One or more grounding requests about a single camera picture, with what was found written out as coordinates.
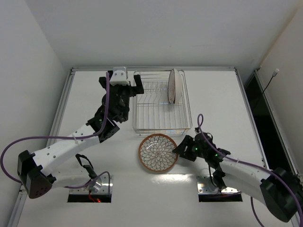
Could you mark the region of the silver wire dish rack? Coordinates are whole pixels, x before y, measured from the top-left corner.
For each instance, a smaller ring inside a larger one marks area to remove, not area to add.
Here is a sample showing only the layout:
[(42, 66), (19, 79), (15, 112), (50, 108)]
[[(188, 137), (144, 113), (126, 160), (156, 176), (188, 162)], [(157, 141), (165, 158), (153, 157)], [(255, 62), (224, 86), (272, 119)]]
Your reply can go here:
[(185, 72), (181, 77), (182, 95), (178, 102), (168, 100), (170, 70), (135, 71), (140, 75), (144, 94), (133, 101), (133, 129), (138, 135), (154, 133), (180, 136), (192, 128), (192, 116), (187, 91)]

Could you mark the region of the floral plate with orange rim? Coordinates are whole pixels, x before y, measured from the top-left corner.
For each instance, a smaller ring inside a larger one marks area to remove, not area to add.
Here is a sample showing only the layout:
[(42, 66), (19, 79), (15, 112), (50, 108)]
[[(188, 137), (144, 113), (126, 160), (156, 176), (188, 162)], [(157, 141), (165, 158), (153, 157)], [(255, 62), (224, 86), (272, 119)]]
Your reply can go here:
[(140, 163), (147, 170), (163, 173), (174, 167), (178, 154), (173, 153), (177, 147), (175, 141), (161, 133), (155, 133), (143, 139), (138, 148)]

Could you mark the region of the white plate with brown rim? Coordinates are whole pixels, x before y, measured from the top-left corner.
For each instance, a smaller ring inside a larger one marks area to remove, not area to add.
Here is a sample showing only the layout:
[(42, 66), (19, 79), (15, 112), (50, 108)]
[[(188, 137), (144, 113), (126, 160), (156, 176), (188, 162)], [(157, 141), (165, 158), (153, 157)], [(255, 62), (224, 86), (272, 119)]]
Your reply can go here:
[(172, 69), (169, 74), (168, 82), (168, 102), (176, 104), (182, 97), (182, 81), (181, 75), (177, 69)]

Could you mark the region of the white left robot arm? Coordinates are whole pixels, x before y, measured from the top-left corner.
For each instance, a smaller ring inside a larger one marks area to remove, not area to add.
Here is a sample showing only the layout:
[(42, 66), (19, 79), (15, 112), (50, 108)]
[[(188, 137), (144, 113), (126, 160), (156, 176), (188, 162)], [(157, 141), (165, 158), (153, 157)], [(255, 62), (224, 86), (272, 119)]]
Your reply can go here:
[(139, 74), (134, 75), (135, 85), (127, 73), (108, 71), (99, 83), (106, 93), (102, 105), (93, 118), (67, 137), (57, 137), (57, 142), (41, 150), (25, 150), (18, 156), (17, 174), (31, 199), (39, 198), (52, 188), (82, 188), (95, 181), (96, 173), (91, 165), (68, 174), (57, 167), (72, 157), (80, 158), (81, 152), (111, 138), (119, 131), (118, 123), (128, 120), (130, 98), (144, 93)]

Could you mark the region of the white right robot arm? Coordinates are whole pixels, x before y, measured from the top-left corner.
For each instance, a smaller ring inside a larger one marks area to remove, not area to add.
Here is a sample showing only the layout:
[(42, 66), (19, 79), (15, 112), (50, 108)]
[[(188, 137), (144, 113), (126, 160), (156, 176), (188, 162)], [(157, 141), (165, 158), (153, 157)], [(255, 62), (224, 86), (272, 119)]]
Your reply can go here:
[(265, 169), (230, 157), (230, 152), (217, 148), (207, 133), (185, 136), (173, 150), (180, 157), (195, 161), (198, 157), (213, 168), (213, 182), (219, 189), (235, 188), (263, 203), (282, 222), (303, 210), (303, 187), (297, 176), (278, 167)]

